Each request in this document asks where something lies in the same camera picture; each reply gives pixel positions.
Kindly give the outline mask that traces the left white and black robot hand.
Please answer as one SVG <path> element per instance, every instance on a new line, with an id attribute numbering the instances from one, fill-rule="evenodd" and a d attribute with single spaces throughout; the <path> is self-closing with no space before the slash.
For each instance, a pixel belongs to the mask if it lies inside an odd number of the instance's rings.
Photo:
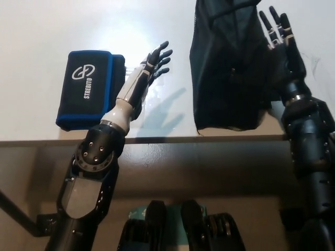
<path id="1" fill-rule="evenodd" d="M 163 42 L 136 67 L 128 76 L 116 97 L 115 106 L 103 115 L 100 124 L 104 124 L 127 134 L 130 123 L 136 120 L 141 111 L 142 103 L 149 87 L 162 74 L 169 72 L 168 64 L 173 50 L 167 49 L 168 41 Z"/>

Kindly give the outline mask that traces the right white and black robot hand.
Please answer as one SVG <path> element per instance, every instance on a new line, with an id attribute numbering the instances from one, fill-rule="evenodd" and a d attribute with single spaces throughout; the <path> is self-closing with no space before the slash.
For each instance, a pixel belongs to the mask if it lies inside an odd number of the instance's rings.
<path id="1" fill-rule="evenodd" d="M 269 7 L 269 11 L 275 27 L 270 24 L 263 11 L 259 12 L 270 38 L 266 81 L 278 93 L 283 105 L 287 106 L 292 100 L 310 97 L 311 91 L 305 83 L 306 68 L 287 14 L 279 15 L 273 6 Z"/>

